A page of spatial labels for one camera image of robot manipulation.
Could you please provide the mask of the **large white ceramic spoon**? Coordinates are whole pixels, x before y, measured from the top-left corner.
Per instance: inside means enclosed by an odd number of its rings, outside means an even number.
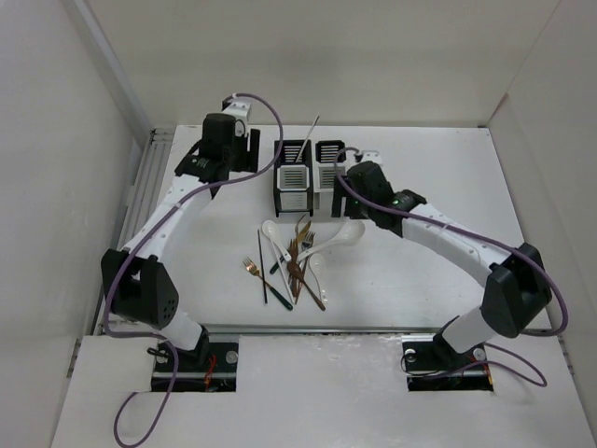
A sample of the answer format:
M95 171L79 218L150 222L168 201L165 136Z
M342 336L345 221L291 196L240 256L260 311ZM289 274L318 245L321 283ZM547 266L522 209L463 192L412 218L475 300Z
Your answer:
M356 245L364 235L365 231L366 226L362 221L347 220L342 224L338 232L332 238L319 245L314 245L310 249L302 252L298 256L297 262L301 262L306 258L310 257L311 255L321 252L324 249L333 245Z

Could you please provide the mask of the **white chopstick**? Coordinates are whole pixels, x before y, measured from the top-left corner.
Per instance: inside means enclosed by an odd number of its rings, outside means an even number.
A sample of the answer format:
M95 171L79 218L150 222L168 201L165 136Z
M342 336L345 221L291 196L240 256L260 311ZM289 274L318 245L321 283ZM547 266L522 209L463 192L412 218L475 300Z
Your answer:
M304 150L305 150L307 144L309 143L309 140L310 140L310 138L312 136L312 132L313 132L315 126L318 124L318 121L319 121L320 117L321 116L319 114L315 117L315 119L312 122L312 125L309 128L309 131L307 131L307 134L306 134L306 136L305 136L305 138L303 140L303 143L302 143L302 145L300 147L300 150L298 151L298 154L297 154L297 156L296 156L296 158L294 160L295 163L299 163L299 162L302 161L302 155L304 153Z
M294 298L293 298L293 294L292 294L292 289L291 289L291 286L290 286L290 283L289 283L288 275L285 272L284 265L285 265L285 259L284 258L278 259L278 267L279 267L279 271L281 273L281 276L283 277L283 282L284 282L285 290L286 290L287 295L288 295L288 299L289 299L289 301L292 304L294 304Z

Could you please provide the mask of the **black chopstick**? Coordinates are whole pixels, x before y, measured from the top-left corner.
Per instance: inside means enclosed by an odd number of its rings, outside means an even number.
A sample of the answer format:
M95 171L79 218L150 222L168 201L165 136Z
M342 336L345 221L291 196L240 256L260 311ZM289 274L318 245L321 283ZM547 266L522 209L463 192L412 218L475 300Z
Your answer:
M265 270L263 266L263 253L262 253L262 243L261 243L261 232L260 229L257 229L257 247L258 247L258 255L259 255L259 270L261 274L261 282L262 282L262 290L263 290L263 297L264 297L264 304L268 305L268 292L267 292L267 285L265 280Z

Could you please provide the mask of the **small white ceramic spoon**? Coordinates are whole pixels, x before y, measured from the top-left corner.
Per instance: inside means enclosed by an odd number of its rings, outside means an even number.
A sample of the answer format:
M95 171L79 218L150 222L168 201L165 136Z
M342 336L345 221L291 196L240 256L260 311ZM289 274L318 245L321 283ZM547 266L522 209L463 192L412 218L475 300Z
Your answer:
M309 260L310 269L312 274L316 280L316 284L319 289L319 296L323 303L327 303L326 297L326 285L325 285L325 270L326 270L326 262L324 257L319 254L315 253L310 257Z

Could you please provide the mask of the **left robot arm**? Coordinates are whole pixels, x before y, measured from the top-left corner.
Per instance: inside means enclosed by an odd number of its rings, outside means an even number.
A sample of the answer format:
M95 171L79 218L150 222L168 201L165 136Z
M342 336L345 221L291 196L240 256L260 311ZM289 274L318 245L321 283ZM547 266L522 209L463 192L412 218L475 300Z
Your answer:
M208 361L208 333L180 308L166 261L230 173L257 171L260 132L248 128L248 116L241 103L208 114L200 140L175 167L171 186L148 221L122 249L107 250L101 260L106 311L149 326L171 342L178 361L192 371Z

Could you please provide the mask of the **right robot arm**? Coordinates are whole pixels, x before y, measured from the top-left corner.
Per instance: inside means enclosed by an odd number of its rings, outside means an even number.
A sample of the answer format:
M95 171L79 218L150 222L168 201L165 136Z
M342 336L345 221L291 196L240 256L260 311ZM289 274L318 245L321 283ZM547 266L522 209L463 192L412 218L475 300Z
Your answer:
M552 299L534 246L508 247L460 227L418 193L393 190L373 161L336 176L331 214L369 219L432 250L483 288L480 305L450 320L424 346L438 371L461 368L466 355L495 336L518 337Z

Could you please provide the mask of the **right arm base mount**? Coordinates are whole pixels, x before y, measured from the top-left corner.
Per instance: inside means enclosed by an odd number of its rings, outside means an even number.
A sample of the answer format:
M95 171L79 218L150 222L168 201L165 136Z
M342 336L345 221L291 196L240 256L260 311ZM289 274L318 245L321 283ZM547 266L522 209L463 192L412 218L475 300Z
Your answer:
M430 342L403 343L400 367L409 392L493 392L485 347L480 344L463 354L441 358Z

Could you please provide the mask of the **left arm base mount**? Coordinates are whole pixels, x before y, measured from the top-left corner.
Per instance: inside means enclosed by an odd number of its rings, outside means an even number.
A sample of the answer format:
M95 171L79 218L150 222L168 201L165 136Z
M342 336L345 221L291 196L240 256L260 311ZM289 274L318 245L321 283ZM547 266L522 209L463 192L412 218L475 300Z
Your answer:
M198 364L179 353L179 368L173 392L229 393L237 388L239 340L215 339L210 342L207 358ZM164 343L146 349L154 358L150 380L152 392L166 392L171 381L174 359Z

